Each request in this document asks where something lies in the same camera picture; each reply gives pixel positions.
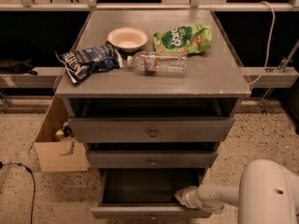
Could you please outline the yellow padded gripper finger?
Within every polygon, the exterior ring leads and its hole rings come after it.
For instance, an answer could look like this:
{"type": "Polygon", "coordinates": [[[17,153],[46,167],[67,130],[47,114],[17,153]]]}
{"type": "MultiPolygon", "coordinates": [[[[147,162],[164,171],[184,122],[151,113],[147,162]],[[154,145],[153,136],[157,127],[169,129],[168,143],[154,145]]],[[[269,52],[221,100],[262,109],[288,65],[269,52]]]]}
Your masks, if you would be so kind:
{"type": "Polygon", "coordinates": [[[189,199],[190,187],[180,189],[175,193],[176,199],[180,204],[188,204],[190,202],[189,199]]]}

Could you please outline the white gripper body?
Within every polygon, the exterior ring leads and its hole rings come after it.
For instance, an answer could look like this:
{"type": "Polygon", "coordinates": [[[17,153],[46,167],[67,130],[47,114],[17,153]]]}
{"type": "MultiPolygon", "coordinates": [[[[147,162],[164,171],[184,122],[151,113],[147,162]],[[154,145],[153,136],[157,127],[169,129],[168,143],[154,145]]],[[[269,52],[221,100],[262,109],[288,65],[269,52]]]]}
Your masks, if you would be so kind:
{"type": "Polygon", "coordinates": [[[197,191],[198,188],[196,186],[187,187],[183,190],[181,196],[182,204],[191,209],[201,208],[203,203],[199,199],[197,191]]]}

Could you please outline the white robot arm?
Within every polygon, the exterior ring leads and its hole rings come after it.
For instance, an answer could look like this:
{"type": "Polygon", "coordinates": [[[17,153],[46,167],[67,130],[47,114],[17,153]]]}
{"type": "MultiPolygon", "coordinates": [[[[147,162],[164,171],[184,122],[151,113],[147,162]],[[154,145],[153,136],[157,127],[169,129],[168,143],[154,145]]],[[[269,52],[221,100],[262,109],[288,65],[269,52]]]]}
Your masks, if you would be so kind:
{"type": "Polygon", "coordinates": [[[250,162],[237,187],[202,184],[175,193],[179,203],[212,214],[229,204],[238,209],[237,224],[298,224],[299,176],[270,160],[250,162]]]}

